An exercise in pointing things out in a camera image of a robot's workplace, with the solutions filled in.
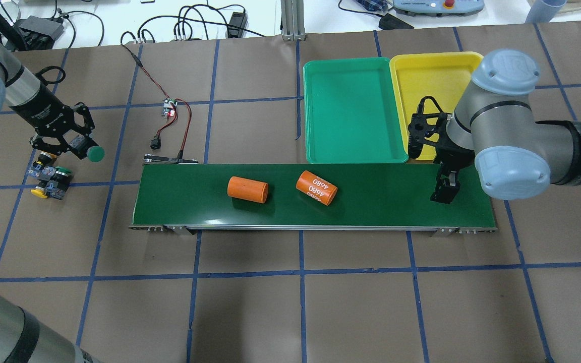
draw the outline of blue tape grid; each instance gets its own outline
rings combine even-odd
[[[69,49],[64,51],[64,57],[62,57],[62,69],[64,69],[65,65],[67,64],[67,57],[69,56]],[[58,83],[53,85],[53,89],[51,92],[55,94],[57,92]],[[4,233],[4,237],[2,239],[2,246],[0,246],[0,262],[2,262],[2,257],[4,255],[4,250],[6,249],[6,244],[8,242],[10,236],[10,229],[12,229],[12,224],[15,221],[15,216],[17,214],[17,209],[19,208],[19,202],[21,201],[21,196],[24,192],[24,185],[26,184],[26,179],[28,178],[27,170],[30,169],[30,165],[32,165],[35,159],[35,149],[30,152],[30,156],[28,157],[28,163],[26,163],[26,168],[24,170],[24,177],[21,180],[21,186],[17,186],[19,188],[19,192],[17,193],[17,199],[15,199],[15,204],[13,205],[12,212],[10,213],[10,219],[8,225],[6,226],[6,232]]]
[[[557,74],[557,69],[555,69],[555,64],[553,63],[553,59],[551,59],[551,53],[548,51],[548,48],[546,47],[546,43],[544,42],[544,38],[542,37],[542,32],[540,32],[539,26],[537,24],[533,24],[533,27],[535,28],[537,39],[539,39],[539,42],[542,45],[542,49],[544,49],[544,55],[546,55],[546,60],[548,60],[548,64],[551,66],[551,71],[553,71],[553,76],[555,77],[555,81],[557,82],[558,89],[560,90],[560,92],[562,92],[564,102],[566,103],[566,106],[569,108],[569,112],[571,112],[571,117],[573,121],[577,121],[577,116],[575,115],[575,112],[572,109],[571,102],[569,101],[569,97],[566,94],[564,85],[562,85],[560,76]]]
[[[544,49],[544,53],[546,58],[550,64],[550,67],[553,71],[553,75],[555,76],[555,80],[557,85],[547,85],[547,86],[537,86],[537,89],[560,89],[562,92],[562,96],[564,101],[571,112],[573,119],[576,119],[576,115],[574,110],[572,109],[571,103],[567,97],[567,94],[564,89],[567,88],[581,88],[581,84],[575,85],[563,85],[557,71],[555,69],[555,65],[553,60],[551,59],[551,55],[544,43],[544,39],[542,34],[539,30],[537,25],[533,25],[535,28],[535,32],[537,33],[537,37],[542,44],[542,48]],[[463,50],[463,45],[461,43],[461,39],[459,38],[458,31],[456,27],[452,28],[454,31],[454,36],[456,38],[459,51]],[[378,34],[376,31],[373,32],[374,34],[374,41],[376,43],[376,50],[378,51],[378,56],[381,56],[381,46],[380,42],[378,41]],[[138,57],[141,56],[142,53],[142,46],[139,49]],[[65,66],[67,57],[69,55],[69,51],[65,51],[65,55],[62,61],[62,67]],[[206,149],[204,155],[204,162],[207,163],[208,158],[208,149],[209,149],[209,142],[210,142],[210,131],[211,131],[211,122],[212,122],[212,110],[215,104],[220,103],[247,103],[247,102],[267,102],[267,101],[287,101],[291,99],[295,99],[297,101],[297,124],[298,124],[298,138],[301,136],[301,115],[300,115],[300,101],[303,99],[301,94],[301,80],[300,80],[300,43],[297,42],[296,45],[296,67],[297,67],[297,93],[295,96],[291,97],[273,97],[273,98],[256,98],[256,99],[228,99],[228,100],[214,100],[214,87],[216,83],[216,69],[217,69],[217,60],[219,56],[219,41],[216,42],[216,49],[214,55],[214,66],[212,70],[212,89],[210,91],[210,99],[208,101],[196,101],[191,102],[191,104],[196,105],[209,105],[209,115],[208,115],[208,126],[207,126],[207,134],[206,134]],[[190,303],[190,315],[189,315],[189,331],[187,337],[187,361],[191,359],[191,344],[192,344],[192,324],[194,322],[194,311],[196,308],[196,287],[198,283],[198,279],[200,278],[249,278],[249,277],[260,277],[260,276],[289,276],[289,275],[299,275],[300,276],[300,306],[301,306],[301,327],[302,327],[302,362],[305,363],[307,361],[307,341],[306,341],[306,301],[305,301],[305,276],[306,275],[313,275],[313,274],[365,274],[365,273],[411,273],[414,280],[414,290],[415,290],[415,304],[417,306],[417,315],[418,315],[418,323],[420,328],[420,336],[422,341],[422,349],[424,354],[424,361],[429,361],[429,352],[427,348],[427,336],[426,336],[426,329],[424,326],[424,312],[422,310],[422,306],[420,303],[420,289],[418,286],[418,273],[421,272],[444,272],[444,271],[494,271],[494,270],[505,270],[505,269],[521,269],[524,274],[524,279],[526,281],[526,287],[528,288],[528,293],[531,299],[531,305],[533,308],[533,313],[535,315],[535,320],[537,322],[537,326],[540,333],[540,340],[542,340],[542,347],[544,348],[544,354],[546,355],[547,361],[552,362],[553,358],[551,356],[551,352],[546,340],[546,334],[544,332],[544,328],[542,325],[542,320],[540,318],[539,309],[537,307],[537,301],[535,300],[535,294],[533,291],[532,283],[530,281],[530,275],[528,274],[528,270],[530,269],[553,269],[553,268],[575,268],[581,267],[581,262],[560,262],[560,263],[548,263],[548,264],[528,264],[524,258],[524,254],[521,251],[521,246],[519,243],[519,237],[516,231],[516,225],[514,221],[514,217],[512,216],[512,211],[510,209],[510,205],[508,202],[505,202],[505,208],[507,210],[508,218],[510,227],[512,229],[512,234],[515,240],[515,247],[517,248],[518,255],[519,255],[519,264],[506,264],[506,265],[486,265],[486,266],[422,266],[418,267],[415,253],[413,250],[413,242],[411,239],[411,233],[408,233],[408,250],[410,251],[410,267],[387,267],[387,268],[380,268],[380,269],[309,269],[306,270],[304,267],[304,232],[300,231],[299,234],[299,249],[300,249],[300,268],[298,270],[284,270],[284,271],[257,271],[257,272],[249,272],[249,273],[199,273],[199,259],[200,259],[200,252],[201,252],[201,233],[198,235],[197,244],[196,244],[196,253],[194,258],[194,273],[191,274],[149,274],[149,275],[123,275],[123,276],[96,276],[95,275],[95,267],[97,266],[97,258],[99,257],[99,250],[100,250],[100,242],[103,237],[104,227],[106,225],[106,217],[108,214],[108,209],[111,201],[111,196],[113,194],[113,187],[114,186],[121,186],[121,185],[135,185],[139,182],[137,180],[129,180],[129,181],[116,181],[115,174],[118,167],[118,159],[120,157],[120,149],[122,147],[122,140],[125,131],[125,126],[127,122],[127,115],[131,108],[141,108],[141,107],[157,107],[161,106],[159,103],[152,103],[152,104],[139,104],[139,105],[132,105],[131,98],[133,94],[133,90],[136,84],[136,76],[138,75],[138,67],[134,69],[134,77],[132,79],[131,90],[129,94],[129,98],[126,105],[116,105],[116,106],[97,106],[91,107],[92,110],[104,110],[104,109],[120,109],[124,108],[125,116],[123,118],[123,125],[121,128],[121,133],[119,136],[118,147],[116,150],[115,160],[113,164],[113,172],[111,173],[111,180],[109,182],[95,182],[95,183],[74,183],[71,186],[74,188],[84,188],[90,186],[108,186],[109,191],[107,195],[106,205],[104,208],[103,219],[101,221],[100,232],[98,236],[98,241],[95,249],[94,260],[92,262],[92,268],[89,276],[49,276],[49,277],[20,277],[20,278],[0,278],[0,282],[74,282],[80,281],[84,282],[87,281],[87,294],[85,297],[85,303],[83,305],[83,310],[81,314],[81,321],[78,330],[78,338],[76,344],[80,344],[83,328],[87,316],[88,310],[88,303],[90,301],[90,294],[92,290],[92,285],[95,281],[134,281],[134,280],[163,280],[163,279],[191,279],[192,280],[192,293],[191,293],[191,303]],[[53,87],[53,93],[57,90],[57,85]],[[10,111],[1,112],[2,114],[9,114],[13,113]],[[33,151],[28,161],[28,165],[32,163],[34,160]],[[2,246],[0,248],[0,261],[2,259],[2,255],[4,253],[7,240],[10,234],[10,229],[12,227],[12,223],[14,222],[14,218],[16,216],[17,209],[19,207],[19,202],[21,200],[21,195],[25,189],[33,188],[34,186],[26,185],[26,176],[23,177],[22,183],[20,185],[14,186],[0,186],[0,190],[3,189],[19,189],[18,197],[14,204],[13,211],[11,213],[9,223],[7,225],[7,230],[5,232],[5,236],[2,241]]]
[[[427,349],[427,336],[425,334],[425,322],[423,319],[423,308],[420,302],[420,288],[418,287],[418,268],[416,265],[416,257],[414,255],[414,245],[412,243],[411,232],[408,235],[408,250],[410,251],[410,267],[412,273],[412,280],[414,283],[414,299],[416,301],[416,312],[418,317],[418,329],[420,331],[420,343],[423,347],[423,360],[429,363],[429,350]]]
[[[143,53],[143,45],[141,44],[138,49],[138,58],[140,59]],[[111,205],[111,196],[113,195],[113,187],[115,186],[115,175],[118,171],[118,161],[120,159],[120,150],[123,145],[123,136],[125,135],[125,128],[127,126],[127,117],[129,116],[129,109],[131,107],[131,99],[134,96],[134,87],[136,87],[136,77],[138,76],[138,65],[134,67],[134,76],[131,82],[131,88],[129,88],[129,96],[127,97],[127,105],[125,106],[125,115],[123,115],[123,123],[120,127],[120,135],[118,136],[118,146],[115,150],[115,159],[113,159],[113,170],[111,172],[111,180],[109,181],[109,191],[106,195],[106,203],[104,205],[104,212],[102,214],[102,221],[100,223],[100,232],[98,233],[97,243],[95,244],[95,253],[93,262],[91,264],[91,272],[88,278],[87,284],[87,294],[85,295],[85,302],[82,307],[82,315],[80,317],[80,325],[78,328],[78,337],[76,338],[76,345],[80,345],[82,342],[82,334],[85,328],[85,322],[87,320],[88,304],[91,299],[91,291],[93,289],[93,283],[95,280],[95,269],[97,267],[97,260],[100,256],[100,246],[102,238],[104,237],[104,227],[106,226],[106,218],[109,214],[109,206]]]
[[[302,331],[302,363],[307,362],[306,347],[306,271],[304,268],[304,231],[299,232],[300,247],[300,329]]]

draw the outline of green conveyor belt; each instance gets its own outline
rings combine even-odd
[[[332,204],[295,189],[304,170],[337,186]],[[461,191],[450,205],[429,200],[437,171],[433,164],[147,164],[131,227],[495,230],[476,170],[461,171]],[[267,202],[229,197],[233,175],[267,182]]]

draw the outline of blue fabric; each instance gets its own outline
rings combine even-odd
[[[389,8],[387,0],[356,0],[356,2],[370,12],[386,12]]]

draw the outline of orange cylinder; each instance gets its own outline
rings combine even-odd
[[[233,176],[228,182],[228,195],[251,202],[265,203],[268,198],[268,183]]]
[[[329,205],[333,201],[335,193],[337,193],[336,186],[308,170],[305,170],[300,175],[295,188],[323,205]]]

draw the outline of yellow tray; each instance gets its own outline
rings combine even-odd
[[[483,56],[474,51],[454,53],[428,53],[397,55],[389,62],[391,79],[394,84],[396,106],[400,121],[403,147],[408,149],[408,124],[418,103],[425,96],[433,96],[443,111],[452,113],[463,91],[470,82],[472,72],[477,69]],[[426,113],[438,112],[433,103],[427,101]],[[438,141],[438,135],[431,140]],[[417,160],[433,160],[436,151],[424,145]]]

